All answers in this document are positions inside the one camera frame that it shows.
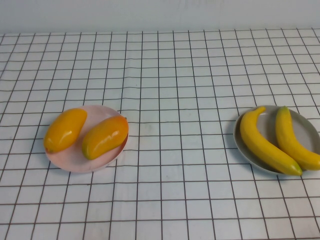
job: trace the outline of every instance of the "grid tablecloth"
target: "grid tablecloth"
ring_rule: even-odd
[[[320,131],[320,29],[0,35],[0,240],[320,239],[320,174],[239,153],[235,120],[289,106]],[[129,121],[94,173],[50,164],[62,111]]]

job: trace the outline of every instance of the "white wall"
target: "white wall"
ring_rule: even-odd
[[[0,33],[320,27],[320,0],[0,0]]]

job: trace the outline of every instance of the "gray plate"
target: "gray plate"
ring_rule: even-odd
[[[253,111],[258,107],[253,107],[246,112]],[[280,108],[279,106],[271,106],[265,105],[265,112],[263,112],[259,118],[257,123],[257,128],[259,132],[272,144],[278,146],[277,139],[276,139],[276,115],[277,111]],[[273,169],[269,165],[265,164],[260,158],[255,156],[245,145],[241,138],[240,134],[240,122],[243,115],[246,113],[244,112],[239,118],[236,120],[234,129],[233,129],[233,137],[235,140],[235,144],[238,147],[239,151],[242,155],[251,162],[254,166],[262,169],[265,172],[271,174],[282,175],[277,170]],[[297,140],[308,150],[320,154],[320,137],[315,129],[315,127],[303,116],[298,114],[295,111],[290,110],[292,123],[293,123],[293,130]]]

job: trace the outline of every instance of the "banana tip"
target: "banana tip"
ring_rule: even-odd
[[[265,106],[260,106],[255,111],[257,111],[259,114],[262,114],[265,110],[266,110]]]

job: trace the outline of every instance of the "black grid line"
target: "black grid line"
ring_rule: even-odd
[[[125,77],[125,69],[126,69],[126,57],[124,58],[124,70],[123,70],[123,77]],[[106,89],[106,84],[107,84],[107,75],[108,75],[108,68],[107,68],[107,74],[105,76],[105,85],[104,85],[104,90]],[[122,91],[121,91],[121,97],[124,95],[124,84],[125,84],[125,79],[123,78],[122,80]],[[122,99],[120,103],[120,113],[122,113]],[[112,202],[111,202],[111,213],[110,213],[110,225],[109,225],[109,237],[108,240],[111,239],[111,225],[112,225],[112,217],[113,217],[113,212],[114,212],[114,202],[115,202],[115,189],[116,189],[116,176],[117,176],[117,166],[118,166],[118,159],[115,160],[115,168],[114,168],[114,178],[113,178],[113,189],[112,189]]]
[[[237,35],[237,31],[236,31],[236,30],[234,30],[234,34],[235,34],[236,40],[237,40],[237,42],[238,42],[238,44],[239,44],[239,39],[238,39],[238,35]],[[241,49],[240,49],[240,54],[241,54],[241,58],[242,58],[243,65],[244,65],[244,67],[245,67],[245,72],[246,72],[246,74],[248,74],[248,71],[247,71],[247,68],[246,68],[246,63],[245,63],[244,56],[243,56],[243,54],[242,54]],[[249,80],[249,85],[250,85],[250,90],[251,90],[251,93],[252,93],[252,96],[253,96],[254,104],[257,106],[257,101],[256,101],[256,98],[255,98],[254,91],[253,91],[253,89],[252,89],[252,84],[251,84],[250,80]],[[254,173],[254,170],[253,170],[252,165],[250,165],[250,168],[251,168],[252,177],[253,177],[253,180],[254,180],[254,185],[255,185],[255,189],[256,189],[256,194],[257,194],[258,200],[259,200],[259,205],[260,205],[261,214],[262,214],[263,221],[264,221],[264,226],[265,226],[266,235],[267,235],[267,238],[270,239],[270,237],[269,237],[269,232],[268,232],[268,227],[267,227],[267,222],[266,222],[266,219],[265,219],[264,210],[263,210],[263,208],[262,208],[261,199],[260,199],[260,195],[259,195],[259,190],[258,190],[258,186],[257,186],[256,178],[255,178],[255,173]]]
[[[81,34],[80,34],[80,37],[79,37],[79,43],[77,45],[77,49],[78,49],[79,44],[80,44],[80,39],[81,39]],[[67,93],[65,95],[65,100],[63,102],[63,108],[62,108],[63,111],[64,111],[65,106],[66,106],[66,99],[67,99],[68,91],[69,91],[69,89],[67,89]],[[60,220],[59,220],[59,227],[58,227],[58,231],[57,231],[57,234],[56,234],[56,240],[59,239],[59,233],[60,233],[61,224],[62,224],[62,217],[63,217],[63,213],[64,213],[64,208],[65,208],[65,205],[66,205],[66,198],[67,198],[67,192],[68,192],[68,187],[69,187],[70,175],[71,175],[71,172],[69,172],[69,174],[68,174],[68,180],[67,180],[67,183],[66,183],[66,188],[65,188],[64,198],[63,198],[63,204],[62,204],[62,211],[61,211]]]
[[[230,77],[230,70],[229,70],[229,67],[228,67],[228,61],[227,61],[226,52],[225,52],[225,48],[224,48],[224,43],[223,43],[223,40],[222,40],[222,36],[221,36],[221,32],[220,32],[220,31],[219,31],[219,35],[220,35],[220,38],[221,38],[222,50],[223,50],[223,54],[224,54],[224,58],[225,58],[225,62],[226,62],[226,68],[227,68],[227,71],[228,71],[228,76],[229,76],[230,83],[231,83],[231,89],[232,89],[232,93],[233,93],[233,99],[234,99],[234,102],[235,102],[236,111],[237,111],[238,116],[239,116],[240,114],[239,114],[239,109],[238,109],[238,105],[237,105],[237,100],[236,100],[236,96],[235,96],[235,92],[234,92],[234,87],[233,87],[233,84],[232,84],[232,80],[231,80],[231,77]],[[213,90],[214,90],[214,95],[216,95],[215,86],[213,86]],[[218,109],[218,118],[220,119],[219,106],[218,106],[217,98],[215,98],[215,101],[216,101],[216,102],[215,102],[215,103],[216,103],[216,107],[217,107],[217,109]],[[223,139],[223,146],[225,147],[225,146],[226,146],[225,140],[224,140],[223,137],[222,137],[222,139]],[[230,167],[229,167],[229,164],[228,164],[229,161],[228,161],[227,153],[225,153],[225,158],[226,158],[227,167],[228,167],[228,173],[229,173],[230,182],[231,182],[232,194],[233,194],[233,197],[235,197],[234,186],[233,186],[233,183],[232,183],[232,177],[231,177]],[[237,208],[237,203],[236,203],[236,198],[234,198],[234,206],[235,206],[236,217],[237,217],[237,219],[238,219],[240,236],[241,236],[241,239],[243,239],[243,235],[242,235],[242,231],[241,231],[241,225],[240,225],[240,220],[239,220],[239,213],[238,213],[238,208]]]
[[[175,33],[172,31],[172,39],[173,39],[173,48],[175,48]],[[174,50],[174,65],[177,66],[176,60],[176,50]],[[175,77],[176,82],[176,96],[179,98],[179,91],[178,91],[178,77]],[[180,132],[180,145],[181,145],[181,162],[182,165],[184,164],[184,154],[183,154],[183,145],[182,145],[182,136],[181,136],[181,116],[180,116],[180,108],[179,108],[179,101],[177,102],[178,108],[178,120],[179,120],[179,132]],[[189,220],[188,220],[188,207],[187,207],[187,193],[186,193],[186,181],[185,181],[185,169],[182,167],[182,177],[183,177],[183,193],[184,193],[184,205],[185,205],[185,218],[186,218],[186,234],[187,239],[190,240],[190,233],[189,233]]]
[[[190,56],[191,56],[191,65],[192,65],[192,73],[193,73],[193,82],[194,82],[194,88],[195,88],[196,107],[197,107],[197,113],[198,113],[198,116],[199,116],[199,119],[200,119],[198,95],[197,95],[197,89],[196,89],[196,79],[194,77],[195,76],[194,62],[193,62],[193,59],[192,59],[192,48],[191,48],[190,33],[189,32],[188,32],[188,37],[189,37]],[[204,149],[204,139],[203,139],[203,133],[202,133],[201,126],[199,126],[199,127],[200,127],[200,135],[201,135],[202,155],[203,155],[203,160],[204,160],[206,186],[207,186],[208,195],[209,195],[209,198],[210,198],[210,187],[209,187],[209,181],[208,181],[208,170],[207,170],[207,165],[206,165],[206,154],[205,154],[205,149]],[[214,236],[214,239],[216,239],[215,221],[214,221],[214,214],[213,214],[213,211],[212,211],[212,202],[211,201],[209,201],[209,205],[210,205],[211,218],[212,218],[213,236]]]
[[[97,33],[95,33],[95,36],[94,36],[93,49],[95,49],[96,40],[97,40]],[[90,72],[91,72],[91,66],[92,66],[93,57],[94,57],[94,52],[92,52],[92,56],[91,56],[90,69],[89,69],[88,79],[87,79],[87,81],[86,81],[85,92],[84,92],[84,99],[83,99],[83,103],[82,103],[83,105],[85,104],[85,99],[86,99],[86,94],[87,94],[87,89],[88,89],[89,76],[90,76]],[[88,217],[89,202],[90,202],[90,197],[91,197],[91,189],[92,189],[92,181],[93,181],[93,178],[94,178],[94,173],[91,174],[91,182],[90,182],[90,188],[89,188],[88,203],[87,203],[87,205],[86,205],[85,223],[84,223],[84,228],[83,228],[83,237],[82,237],[83,240],[85,239],[85,234],[86,234],[87,217]]]
[[[144,46],[144,32],[141,34],[141,49]],[[140,65],[140,101],[139,101],[139,110],[141,110],[141,95],[142,95],[142,59],[143,59],[143,51],[141,50],[141,65]],[[139,122],[141,121],[141,112],[139,112]],[[134,231],[134,239],[137,240],[137,229],[138,229],[138,199],[139,199],[139,165],[140,165],[140,127],[138,125],[138,155],[137,155],[137,174],[136,174],[136,204],[135,204],[135,231]]]
[[[56,64],[56,66],[55,66],[54,73],[56,72],[57,65],[58,65],[58,62],[57,62],[57,64]],[[53,83],[53,80],[51,80],[49,89],[51,88],[52,83]],[[49,97],[49,91],[48,91],[48,94],[47,94],[47,96],[46,96],[46,101],[45,101],[45,103],[44,103],[43,109],[45,109],[45,107],[46,107],[46,103],[47,103],[47,101],[48,101],[48,97]],[[41,191],[41,196],[40,196],[40,201],[39,201],[39,202],[41,202],[42,197],[43,197],[43,194],[44,194],[44,190],[45,190],[45,186],[46,186],[46,180],[47,180],[47,177],[48,177],[50,165],[51,165],[51,163],[48,164],[48,167],[47,167],[47,169],[46,169],[46,175],[45,175],[45,179],[44,179],[44,182],[43,182],[43,187],[42,187],[42,191]],[[40,204],[39,204],[39,206],[38,206],[38,208],[37,208],[37,211],[36,211],[36,216],[35,216],[35,220],[34,220],[34,224],[33,224],[33,229],[32,229],[32,233],[31,233],[31,239],[33,238],[33,235],[34,235],[34,232],[35,232],[35,227],[36,227],[36,222],[37,222],[37,219],[38,219],[39,210],[40,210]]]
[[[161,125],[160,125],[160,117],[161,117],[161,111],[160,111],[160,66],[159,66],[159,32],[157,32],[157,47],[158,47],[158,114],[159,114],[159,135],[161,136]],[[159,137],[159,170],[160,170],[160,210],[161,210],[161,240],[164,239],[164,222],[163,222],[163,198],[162,198],[162,161],[161,161],[161,137]]]

